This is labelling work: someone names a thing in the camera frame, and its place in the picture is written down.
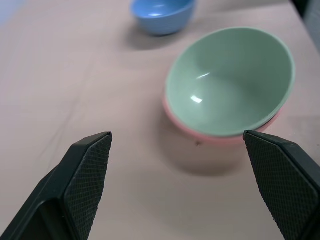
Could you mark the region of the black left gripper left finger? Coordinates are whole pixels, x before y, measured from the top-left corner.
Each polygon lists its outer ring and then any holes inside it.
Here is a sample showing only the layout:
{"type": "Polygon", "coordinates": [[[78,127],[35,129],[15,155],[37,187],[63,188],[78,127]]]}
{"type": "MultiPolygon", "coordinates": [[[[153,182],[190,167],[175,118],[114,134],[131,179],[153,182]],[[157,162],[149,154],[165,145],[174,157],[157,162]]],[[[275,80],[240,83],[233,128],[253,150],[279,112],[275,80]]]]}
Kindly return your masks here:
{"type": "Polygon", "coordinates": [[[87,240],[103,195],[112,140],[111,132],[102,132],[71,145],[0,238],[87,240]]]}

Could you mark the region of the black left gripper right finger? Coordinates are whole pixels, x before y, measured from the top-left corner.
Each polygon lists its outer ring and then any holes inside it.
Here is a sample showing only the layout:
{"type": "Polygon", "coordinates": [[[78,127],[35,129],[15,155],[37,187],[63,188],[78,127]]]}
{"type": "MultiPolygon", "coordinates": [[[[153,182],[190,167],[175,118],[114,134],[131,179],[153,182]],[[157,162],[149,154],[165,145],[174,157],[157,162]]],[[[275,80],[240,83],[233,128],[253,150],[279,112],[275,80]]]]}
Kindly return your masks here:
{"type": "Polygon", "coordinates": [[[320,167],[296,143],[247,130],[243,140],[256,183],[286,240],[320,238],[320,167]]]}

